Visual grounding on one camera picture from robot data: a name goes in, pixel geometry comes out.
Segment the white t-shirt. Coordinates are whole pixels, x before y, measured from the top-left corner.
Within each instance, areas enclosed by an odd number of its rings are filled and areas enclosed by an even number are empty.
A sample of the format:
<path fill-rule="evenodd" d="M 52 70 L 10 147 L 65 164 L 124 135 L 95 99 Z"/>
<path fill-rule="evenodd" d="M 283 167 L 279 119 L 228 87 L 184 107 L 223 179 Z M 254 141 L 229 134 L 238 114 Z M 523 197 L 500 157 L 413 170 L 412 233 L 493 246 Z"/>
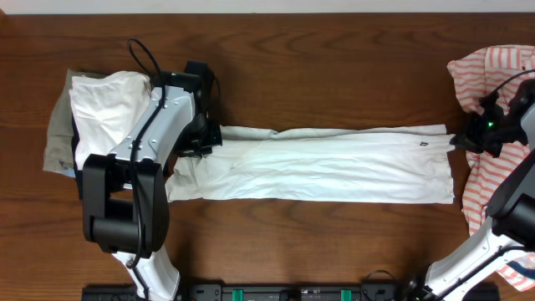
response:
<path fill-rule="evenodd" d="M 210 155 L 176 161 L 166 182 L 170 201 L 454 201 L 444 125 L 282 132 L 224 126 L 222 138 Z"/>

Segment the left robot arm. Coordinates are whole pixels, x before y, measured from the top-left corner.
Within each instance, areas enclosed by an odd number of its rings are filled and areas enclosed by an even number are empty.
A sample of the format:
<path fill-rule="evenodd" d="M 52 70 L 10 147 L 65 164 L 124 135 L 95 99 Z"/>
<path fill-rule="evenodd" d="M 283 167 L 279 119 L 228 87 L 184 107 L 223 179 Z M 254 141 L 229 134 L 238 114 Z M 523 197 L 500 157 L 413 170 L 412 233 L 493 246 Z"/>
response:
<path fill-rule="evenodd" d="M 107 155 L 82 170 L 84 236 L 128 270 L 133 284 L 88 286 L 84 300 L 175 300 L 181 276 L 164 246 L 170 223 L 165 188 L 172 154 L 202 158 L 222 145 L 208 116 L 219 89 L 210 69 L 159 74 L 153 104 Z"/>

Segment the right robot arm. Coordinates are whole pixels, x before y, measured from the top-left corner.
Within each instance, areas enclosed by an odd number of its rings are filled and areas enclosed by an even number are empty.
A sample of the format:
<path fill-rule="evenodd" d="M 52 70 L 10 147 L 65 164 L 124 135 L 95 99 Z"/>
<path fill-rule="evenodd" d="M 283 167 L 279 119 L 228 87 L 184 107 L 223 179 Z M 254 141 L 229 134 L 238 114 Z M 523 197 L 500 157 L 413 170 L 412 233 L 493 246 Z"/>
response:
<path fill-rule="evenodd" d="M 534 153 L 504 180 L 480 229 L 428 269 L 423 300 L 462 300 L 489 275 L 534 251 Z"/>

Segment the red white striped shirt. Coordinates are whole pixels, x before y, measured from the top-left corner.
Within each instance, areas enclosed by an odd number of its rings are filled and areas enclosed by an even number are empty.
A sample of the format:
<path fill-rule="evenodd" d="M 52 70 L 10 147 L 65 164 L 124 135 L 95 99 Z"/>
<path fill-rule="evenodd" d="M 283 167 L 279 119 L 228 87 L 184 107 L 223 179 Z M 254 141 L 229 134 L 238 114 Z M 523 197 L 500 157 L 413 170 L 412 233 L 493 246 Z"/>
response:
<path fill-rule="evenodd" d="M 458 60 L 453 60 L 447 69 L 453 78 L 456 98 L 467 112 L 483 112 L 480 99 L 498 90 L 497 104 L 508 112 L 509 102 L 518 85 L 533 74 L 524 74 L 504 87 L 504 83 L 523 70 L 534 68 L 534 47 L 527 45 L 500 45 L 482 48 Z M 483 152 L 468 151 L 466 160 L 471 168 L 462 195 L 462 211 L 469 227 L 475 234 L 486 219 L 487 203 L 498 186 L 521 163 L 529 153 L 529 147 L 519 142 L 505 144 L 499 157 Z"/>

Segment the folded white shirt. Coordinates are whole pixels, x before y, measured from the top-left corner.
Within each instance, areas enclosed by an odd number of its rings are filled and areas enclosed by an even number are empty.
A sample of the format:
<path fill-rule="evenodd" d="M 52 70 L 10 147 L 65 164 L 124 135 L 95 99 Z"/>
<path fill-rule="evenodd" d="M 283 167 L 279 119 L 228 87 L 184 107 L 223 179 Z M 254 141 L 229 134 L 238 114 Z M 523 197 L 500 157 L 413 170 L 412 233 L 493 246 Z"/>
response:
<path fill-rule="evenodd" d="M 107 155 L 132 130 L 150 103 L 150 78 L 120 71 L 102 79 L 74 76 L 69 90 L 79 133 L 74 159 L 79 170 L 92 155 Z"/>

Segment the folded black garment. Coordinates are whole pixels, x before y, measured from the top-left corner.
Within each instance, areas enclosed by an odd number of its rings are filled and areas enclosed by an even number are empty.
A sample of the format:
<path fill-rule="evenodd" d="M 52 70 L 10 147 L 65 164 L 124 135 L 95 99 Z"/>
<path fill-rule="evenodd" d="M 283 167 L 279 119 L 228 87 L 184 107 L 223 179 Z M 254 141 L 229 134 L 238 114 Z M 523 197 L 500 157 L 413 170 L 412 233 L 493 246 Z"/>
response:
<path fill-rule="evenodd" d="M 79 143 L 79 132 L 77 129 L 77 126 L 75 124 L 74 117 L 72 116 L 72 129 L 73 129 L 73 137 L 71 139 L 71 148 L 73 153 L 73 160 L 74 160 L 74 179 L 77 185 L 78 194 L 80 201 L 83 200 L 83 172 L 78 169 L 78 163 L 76 162 L 76 148 Z"/>

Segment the light blue folded garment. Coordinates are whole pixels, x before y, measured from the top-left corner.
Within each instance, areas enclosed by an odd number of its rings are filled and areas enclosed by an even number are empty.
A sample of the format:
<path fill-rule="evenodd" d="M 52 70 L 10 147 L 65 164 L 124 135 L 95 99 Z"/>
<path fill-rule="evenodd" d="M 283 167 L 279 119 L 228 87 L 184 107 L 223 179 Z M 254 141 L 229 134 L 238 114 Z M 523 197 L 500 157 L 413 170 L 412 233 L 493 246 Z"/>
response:
<path fill-rule="evenodd" d="M 68 177 L 71 177 L 71 178 L 75 178 L 75 170 L 71 169 L 71 168 L 65 168 L 63 170 L 59 170 L 59 171 L 56 171 L 56 173 L 59 173 L 63 176 L 68 176 Z"/>

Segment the folded olive garment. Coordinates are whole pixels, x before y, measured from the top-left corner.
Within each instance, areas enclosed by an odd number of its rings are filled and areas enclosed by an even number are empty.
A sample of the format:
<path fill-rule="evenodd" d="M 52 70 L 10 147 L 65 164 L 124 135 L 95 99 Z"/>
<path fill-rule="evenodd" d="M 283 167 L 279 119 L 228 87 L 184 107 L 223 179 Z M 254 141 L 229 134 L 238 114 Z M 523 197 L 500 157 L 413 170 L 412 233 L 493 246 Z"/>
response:
<path fill-rule="evenodd" d="M 64 87 L 51 113 L 47 129 L 47 145 L 43 154 L 43 170 L 56 173 L 65 168 L 74 169 L 71 139 L 72 110 L 70 106 L 69 90 L 72 88 L 74 76 L 101 79 L 102 74 L 77 72 L 69 69 L 66 74 Z"/>

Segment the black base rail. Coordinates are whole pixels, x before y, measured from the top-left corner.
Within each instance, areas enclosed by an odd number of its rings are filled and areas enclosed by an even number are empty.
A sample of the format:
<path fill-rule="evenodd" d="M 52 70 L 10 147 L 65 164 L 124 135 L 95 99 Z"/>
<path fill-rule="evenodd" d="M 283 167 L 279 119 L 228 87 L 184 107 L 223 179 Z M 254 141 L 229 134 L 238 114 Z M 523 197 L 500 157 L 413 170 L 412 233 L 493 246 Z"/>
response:
<path fill-rule="evenodd" d="M 172 300 L 177 301 L 367 301 L 425 300 L 401 298 L 401 284 L 394 279 L 367 279 L 357 285 L 345 286 L 231 286 L 224 283 L 203 283 L 189 288 L 179 287 Z M 134 284 L 91 284 L 82 289 L 83 301 L 145 300 Z M 478 284 L 462 300 L 499 301 L 497 285 Z"/>

